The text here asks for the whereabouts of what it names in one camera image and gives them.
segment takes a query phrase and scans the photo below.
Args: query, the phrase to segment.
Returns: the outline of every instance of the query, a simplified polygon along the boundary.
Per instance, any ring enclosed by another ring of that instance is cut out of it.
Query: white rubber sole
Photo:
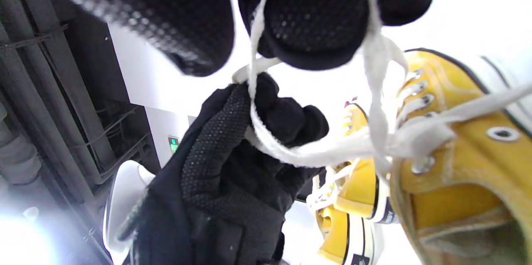
[[[347,256],[343,265],[374,265],[374,223],[361,217],[349,215],[349,239]]]

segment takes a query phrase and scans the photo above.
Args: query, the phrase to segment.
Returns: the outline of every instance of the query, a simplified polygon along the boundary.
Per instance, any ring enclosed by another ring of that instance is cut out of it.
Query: white plastic object
[[[41,167],[37,149],[22,135],[0,147],[0,170],[12,184],[31,182]]]
[[[124,262],[131,247],[131,240],[118,240],[120,227],[142,199],[154,177],[154,174],[132,160],[122,163],[116,172],[103,221],[103,243],[115,264]]]
[[[39,208],[35,206],[27,208],[22,214],[30,223],[33,223],[39,217]]]

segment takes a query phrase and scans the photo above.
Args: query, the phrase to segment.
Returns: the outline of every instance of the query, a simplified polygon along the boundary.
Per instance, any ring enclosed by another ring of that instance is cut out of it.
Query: black glove
[[[230,0],[74,0],[86,11],[134,30],[185,73],[208,76],[229,58],[234,41]],[[432,0],[379,0],[385,25],[410,23]],[[259,0],[238,0],[249,32]],[[367,28],[367,0],[268,0],[259,53],[301,69],[349,61]]]
[[[258,79],[258,112],[283,144],[299,146],[329,131],[314,106],[278,98],[267,74]],[[125,236],[135,231],[133,264],[278,263],[281,227],[301,187],[320,169],[296,168],[244,140],[251,124],[247,85],[215,91],[177,152],[148,187]]]

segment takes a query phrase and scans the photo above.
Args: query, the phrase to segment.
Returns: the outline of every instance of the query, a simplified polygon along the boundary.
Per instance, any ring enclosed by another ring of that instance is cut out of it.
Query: metal pipe
[[[0,9],[4,11],[2,3],[0,2]],[[0,42],[11,42],[2,23],[0,23]],[[57,170],[68,185],[70,192],[82,201],[92,199],[94,196],[85,177],[79,170],[46,105],[35,89],[35,85],[17,51],[3,51],[0,54],[0,63],[2,63],[0,66],[0,83],[10,95],[17,109],[24,112],[25,121],[29,123],[29,128],[40,136],[40,143],[45,151],[52,155],[50,158],[59,161]]]

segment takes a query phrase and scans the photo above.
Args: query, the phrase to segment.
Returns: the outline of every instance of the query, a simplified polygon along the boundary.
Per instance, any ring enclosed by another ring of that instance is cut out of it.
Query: white wall
[[[172,156],[168,136],[178,137],[181,140],[188,129],[188,118],[186,114],[149,107],[146,107],[146,115],[159,163],[163,167]]]

